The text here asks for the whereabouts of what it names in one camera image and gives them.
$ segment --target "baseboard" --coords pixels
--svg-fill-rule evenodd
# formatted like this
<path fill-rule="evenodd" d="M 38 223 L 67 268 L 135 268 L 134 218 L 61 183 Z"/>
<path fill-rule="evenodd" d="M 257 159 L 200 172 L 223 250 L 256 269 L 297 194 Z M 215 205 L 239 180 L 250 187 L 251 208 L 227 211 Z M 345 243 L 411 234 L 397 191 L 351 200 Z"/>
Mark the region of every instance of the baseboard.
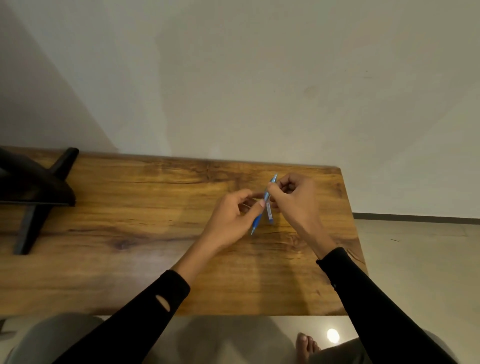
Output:
<path fill-rule="evenodd" d="M 446 222 L 448 224 L 480 225 L 480 218 L 450 218 L 446 216 L 390 215 L 390 214 L 368 214 L 363 212 L 354 212 L 353 218 L 357 220 Z"/>

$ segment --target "left hand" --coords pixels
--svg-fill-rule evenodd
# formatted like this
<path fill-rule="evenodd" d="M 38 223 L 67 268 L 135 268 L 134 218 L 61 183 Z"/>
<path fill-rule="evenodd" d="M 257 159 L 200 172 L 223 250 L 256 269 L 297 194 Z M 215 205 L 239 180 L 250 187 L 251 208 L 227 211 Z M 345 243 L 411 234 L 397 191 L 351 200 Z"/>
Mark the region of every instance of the left hand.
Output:
<path fill-rule="evenodd" d="M 198 243 L 218 252 L 239 240 L 265 208 L 264 200 L 255 201 L 252 196 L 253 192 L 249 189 L 223 196 L 215 206 Z"/>

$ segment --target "wooden tabletop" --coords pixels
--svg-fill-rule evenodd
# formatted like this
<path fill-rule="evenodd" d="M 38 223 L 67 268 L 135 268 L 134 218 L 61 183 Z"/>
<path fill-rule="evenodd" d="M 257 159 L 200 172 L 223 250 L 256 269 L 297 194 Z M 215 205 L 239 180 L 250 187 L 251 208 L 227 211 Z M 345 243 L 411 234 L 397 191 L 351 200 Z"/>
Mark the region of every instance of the wooden tabletop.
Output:
<path fill-rule="evenodd" d="M 49 167 L 62 151 L 9 148 Z M 12 255 L 22 206 L 0 206 L 0 313 L 112 314 L 170 268 L 217 199 L 262 191 L 275 173 L 315 179 L 322 222 L 366 266 L 339 168 L 80 153 L 31 253 Z M 315 256 L 281 214 L 217 255 L 179 314 L 344 315 Z"/>

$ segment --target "hand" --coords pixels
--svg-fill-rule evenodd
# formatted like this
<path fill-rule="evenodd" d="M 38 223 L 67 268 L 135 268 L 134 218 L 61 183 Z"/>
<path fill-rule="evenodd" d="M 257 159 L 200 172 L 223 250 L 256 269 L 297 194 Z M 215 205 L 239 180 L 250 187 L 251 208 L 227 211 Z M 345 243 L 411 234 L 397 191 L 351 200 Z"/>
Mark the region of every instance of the hand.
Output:
<path fill-rule="evenodd" d="M 207 262 L 221 249 L 240 239 L 264 207 L 265 201 L 255 201 L 252 191 L 247 189 L 223 196 L 215 206 L 200 238 L 191 245 L 172 270 L 192 285 Z"/>
<path fill-rule="evenodd" d="M 315 254 L 322 259 L 336 248 L 320 221 L 315 182 L 296 173 L 283 176 L 276 183 L 269 183 L 272 207 L 278 207 Z"/>
<path fill-rule="evenodd" d="M 265 207 L 264 200 L 255 201 L 252 196 L 253 192 L 248 189 L 223 196 L 215 206 L 199 240 L 219 251 L 240 239 Z"/>

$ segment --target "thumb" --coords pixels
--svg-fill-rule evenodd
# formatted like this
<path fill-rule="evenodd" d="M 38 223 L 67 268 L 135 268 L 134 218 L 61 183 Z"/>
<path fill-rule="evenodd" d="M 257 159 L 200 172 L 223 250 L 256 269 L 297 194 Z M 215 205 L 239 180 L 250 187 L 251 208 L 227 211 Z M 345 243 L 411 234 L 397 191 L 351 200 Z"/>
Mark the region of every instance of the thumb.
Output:
<path fill-rule="evenodd" d="M 248 224 L 251 225 L 253 223 L 253 220 L 255 220 L 255 218 L 263 212 L 264 208 L 265 201 L 257 201 L 255 205 L 250 207 L 250 210 L 248 210 L 248 212 L 245 214 L 245 216 L 243 217 L 244 220 L 246 220 Z"/>
<path fill-rule="evenodd" d="M 283 199 L 288 196 L 286 193 L 284 193 L 282 190 L 280 190 L 280 187 L 276 183 L 270 182 L 267 185 L 267 191 L 268 193 L 275 199 L 276 203 L 280 205 L 283 201 Z"/>

